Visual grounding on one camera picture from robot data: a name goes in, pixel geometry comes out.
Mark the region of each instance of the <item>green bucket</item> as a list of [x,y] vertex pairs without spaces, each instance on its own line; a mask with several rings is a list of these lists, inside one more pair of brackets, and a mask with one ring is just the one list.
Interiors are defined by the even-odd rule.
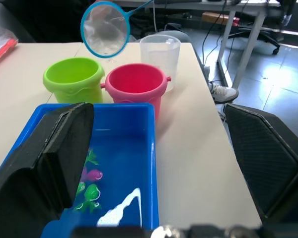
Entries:
[[59,103],[102,103],[102,66],[89,58],[69,58],[48,67],[43,84]]

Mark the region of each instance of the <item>sneaker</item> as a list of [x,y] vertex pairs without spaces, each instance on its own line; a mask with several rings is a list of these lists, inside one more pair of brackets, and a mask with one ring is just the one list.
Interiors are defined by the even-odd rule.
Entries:
[[238,97],[238,90],[235,88],[227,88],[210,82],[213,87],[211,95],[215,103],[228,103]]

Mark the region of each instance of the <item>purple toy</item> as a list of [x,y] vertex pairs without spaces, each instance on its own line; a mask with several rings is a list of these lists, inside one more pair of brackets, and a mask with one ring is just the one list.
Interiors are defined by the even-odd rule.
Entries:
[[99,170],[91,170],[87,173],[86,167],[84,167],[83,172],[81,173],[80,181],[85,182],[89,180],[91,182],[95,182],[100,180],[103,177],[103,173]]

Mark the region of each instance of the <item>chair wheel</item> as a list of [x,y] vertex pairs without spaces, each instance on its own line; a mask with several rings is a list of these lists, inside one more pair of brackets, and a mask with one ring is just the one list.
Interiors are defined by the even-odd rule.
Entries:
[[279,52],[279,49],[278,49],[278,48],[277,48],[277,49],[274,49],[274,50],[273,50],[273,55],[278,54],[278,52]]

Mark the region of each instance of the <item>white table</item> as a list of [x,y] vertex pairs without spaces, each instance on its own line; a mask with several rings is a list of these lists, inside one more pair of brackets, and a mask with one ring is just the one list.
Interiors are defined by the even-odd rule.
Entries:
[[[112,59],[97,59],[80,43],[19,44],[0,62],[0,164],[34,109],[56,99],[42,84],[44,70],[67,57],[99,60],[106,74],[140,61],[138,43]],[[160,224],[187,228],[255,227],[260,218],[190,44],[181,44],[175,88],[162,98],[156,125]],[[111,98],[104,91],[105,102]]]
[[[144,4],[147,0],[116,0],[115,2],[120,6],[129,6],[137,7]],[[207,1],[202,0],[201,2],[186,2],[186,3],[172,3],[168,4],[167,8],[169,9],[192,9],[192,10],[208,10],[208,11],[222,11],[224,1]],[[280,4],[276,0],[270,0],[269,6],[279,6]],[[164,8],[164,4],[156,4],[156,8]],[[266,0],[242,0],[238,5],[232,7],[226,7],[224,10],[229,11],[229,18],[227,25],[224,31],[223,40],[221,43],[221,48],[218,56],[218,65],[222,73],[224,83],[227,87],[238,88],[240,81],[244,75],[246,66],[248,64],[250,55],[256,44],[256,40],[260,29],[263,25],[264,19],[266,17],[267,3]],[[252,25],[252,30],[248,38],[247,46],[243,52],[242,58],[240,60],[237,73],[235,75],[234,81],[232,82],[229,72],[227,70],[226,64],[223,59],[224,51],[226,48],[226,43],[228,36],[233,24],[233,19],[237,11],[243,12],[256,12],[257,16],[254,24]]]

